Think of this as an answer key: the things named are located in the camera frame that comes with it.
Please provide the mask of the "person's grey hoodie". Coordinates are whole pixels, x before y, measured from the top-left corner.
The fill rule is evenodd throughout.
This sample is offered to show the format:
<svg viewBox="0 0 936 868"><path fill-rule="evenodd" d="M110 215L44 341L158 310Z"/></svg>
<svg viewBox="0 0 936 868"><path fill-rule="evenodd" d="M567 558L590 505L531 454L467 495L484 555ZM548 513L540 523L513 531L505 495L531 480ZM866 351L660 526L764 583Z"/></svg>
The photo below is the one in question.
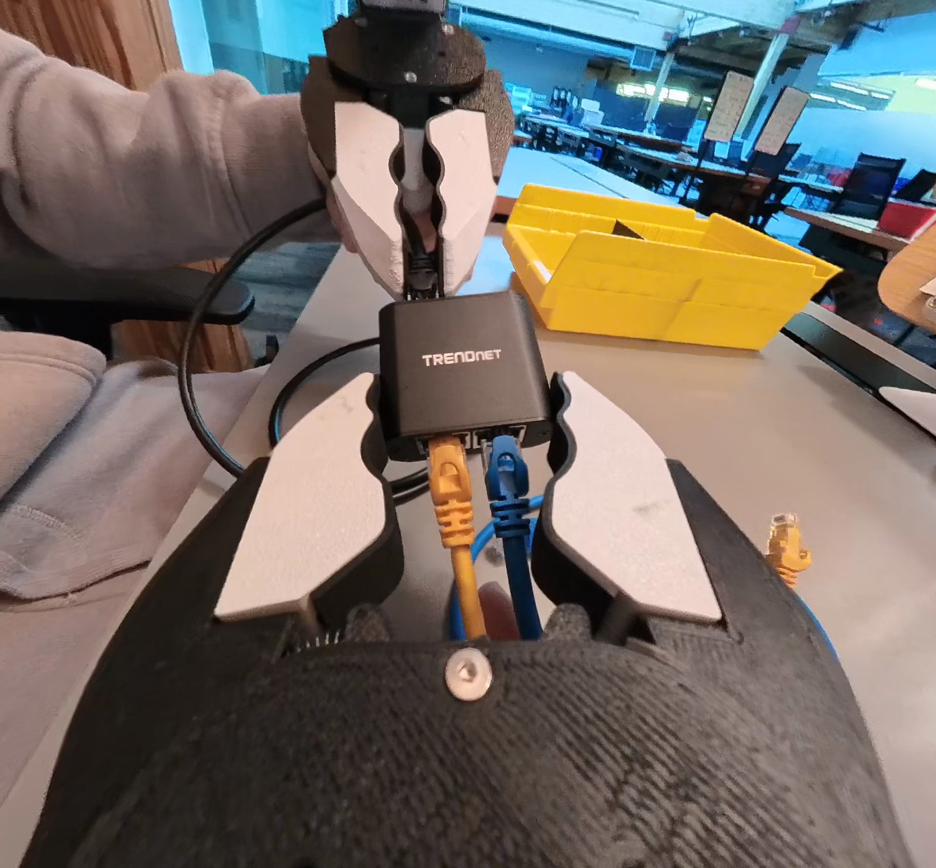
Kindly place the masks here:
<svg viewBox="0 0 936 868"><path fill-rule="evenodd" d="M149 563L209 464L157 358L1 336L1 590L36 601Z"/></svg>

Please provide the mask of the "yellow plastic bin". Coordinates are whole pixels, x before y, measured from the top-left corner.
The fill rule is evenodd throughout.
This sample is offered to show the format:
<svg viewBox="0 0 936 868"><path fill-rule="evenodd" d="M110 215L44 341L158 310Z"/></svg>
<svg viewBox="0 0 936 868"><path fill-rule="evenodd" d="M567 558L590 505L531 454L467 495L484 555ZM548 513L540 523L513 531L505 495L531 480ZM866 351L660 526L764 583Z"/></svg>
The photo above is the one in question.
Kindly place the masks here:
<svg viewBox="0 0 936 868"><path fill-rule="evenodd" d="M760 350L841 273L721 215L526 185L503 243L549 330Z"/></svg>

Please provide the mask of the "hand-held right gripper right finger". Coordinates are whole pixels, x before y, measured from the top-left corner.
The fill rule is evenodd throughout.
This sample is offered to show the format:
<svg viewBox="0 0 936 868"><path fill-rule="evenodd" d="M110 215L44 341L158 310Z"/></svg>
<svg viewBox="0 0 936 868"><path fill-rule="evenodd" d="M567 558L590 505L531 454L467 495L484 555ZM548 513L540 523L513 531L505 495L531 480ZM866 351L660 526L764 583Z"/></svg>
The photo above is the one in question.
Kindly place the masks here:
<svg viewBox="0 0 936 868"><path fill-rule="evenodd" d="M532 578L599 625L615 601L639 617L718 625L722 608L669 462L628 413L578 374L553 375L550 476Z"/></svg>

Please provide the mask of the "person's left forearm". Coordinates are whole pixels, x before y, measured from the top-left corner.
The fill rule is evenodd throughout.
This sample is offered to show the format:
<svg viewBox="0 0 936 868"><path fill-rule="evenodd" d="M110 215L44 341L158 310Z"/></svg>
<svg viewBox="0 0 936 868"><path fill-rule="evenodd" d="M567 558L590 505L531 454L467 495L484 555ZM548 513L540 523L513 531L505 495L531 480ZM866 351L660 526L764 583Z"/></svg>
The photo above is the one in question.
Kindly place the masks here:
<svg viewBox="0 0 936 868"><path fill-rule="evenodd" d="M128 90L2 32L3 260L224 258L322 197L298 95L262 95L226 71Z"/></svg>

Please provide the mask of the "black network switch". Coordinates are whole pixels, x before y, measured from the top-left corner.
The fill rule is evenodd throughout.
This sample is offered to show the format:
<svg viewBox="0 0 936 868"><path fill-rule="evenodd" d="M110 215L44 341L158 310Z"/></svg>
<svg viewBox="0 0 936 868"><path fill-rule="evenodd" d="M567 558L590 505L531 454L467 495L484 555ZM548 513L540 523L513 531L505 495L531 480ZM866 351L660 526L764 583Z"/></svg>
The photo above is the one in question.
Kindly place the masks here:
<svg viewBox="0 0 936 868"><path fill-rule="evenodd" d="M548 381L526 299L511 290L396 302L378 314L380 418L390 459L418 462L429 440L475 446L500 434L546 444Z"/></svg>

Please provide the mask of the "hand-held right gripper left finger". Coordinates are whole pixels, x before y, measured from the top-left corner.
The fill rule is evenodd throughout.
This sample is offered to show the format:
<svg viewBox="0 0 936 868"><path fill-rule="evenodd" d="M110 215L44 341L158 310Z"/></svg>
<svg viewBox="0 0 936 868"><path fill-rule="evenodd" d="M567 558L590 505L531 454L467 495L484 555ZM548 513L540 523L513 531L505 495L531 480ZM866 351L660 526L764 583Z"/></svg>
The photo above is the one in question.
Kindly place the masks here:
<svg viewBox="0 0 936 868"><path fill-rule="evenodd" d="M396 589L404 544L378 401L377 376L361 374L273 448L215 605L219 621L345 625Z"/></svg>

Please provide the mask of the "round wooden table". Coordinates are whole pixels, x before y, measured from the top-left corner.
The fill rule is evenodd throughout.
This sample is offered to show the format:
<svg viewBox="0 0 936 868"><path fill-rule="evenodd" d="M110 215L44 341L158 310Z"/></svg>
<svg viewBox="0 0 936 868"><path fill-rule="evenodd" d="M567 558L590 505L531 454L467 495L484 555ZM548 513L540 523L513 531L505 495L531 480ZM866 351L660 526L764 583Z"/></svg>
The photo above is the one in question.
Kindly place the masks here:
<svg viewBox="0 0 936 868"><path fill-rule="evenodd" d="M903 321L935 335L935 226L915 240L893 237L891 255L877 289L884 307Z"/></svg>

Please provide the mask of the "red storage bin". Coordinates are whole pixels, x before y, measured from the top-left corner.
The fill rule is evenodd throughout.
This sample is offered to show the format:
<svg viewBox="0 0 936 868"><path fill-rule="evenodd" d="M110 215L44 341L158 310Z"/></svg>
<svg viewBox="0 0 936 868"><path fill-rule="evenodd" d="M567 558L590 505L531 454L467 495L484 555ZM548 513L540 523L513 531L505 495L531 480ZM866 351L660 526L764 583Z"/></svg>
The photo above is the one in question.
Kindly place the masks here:
<svg viewBox="0 0 936 868"><path fill-rule="evenodd" d="M933 203L914 203L895 198L884 207L876 230L909 243L919 239L934 223Z"/></svg>

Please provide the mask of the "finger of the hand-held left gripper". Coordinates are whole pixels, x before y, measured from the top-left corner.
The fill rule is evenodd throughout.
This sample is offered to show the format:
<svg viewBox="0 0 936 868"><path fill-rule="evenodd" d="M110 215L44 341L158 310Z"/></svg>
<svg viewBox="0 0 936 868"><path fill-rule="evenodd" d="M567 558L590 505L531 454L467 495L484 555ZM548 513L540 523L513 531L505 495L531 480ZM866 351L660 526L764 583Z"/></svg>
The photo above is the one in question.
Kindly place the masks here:
<svg viewBox="0 0 936 868"><path fill-rule="evenodd" d="M426 175L441 292L448 297L473 276L496 199L485 114L449 111L428 121Z"/></svg>
<svg viewBox="0 0 936 868"><path fill-rule="evenodd" d="M404 297L404 229L391 162L401 126L365 102L336 102L332 193L357 254L393 298Z"/></svg>

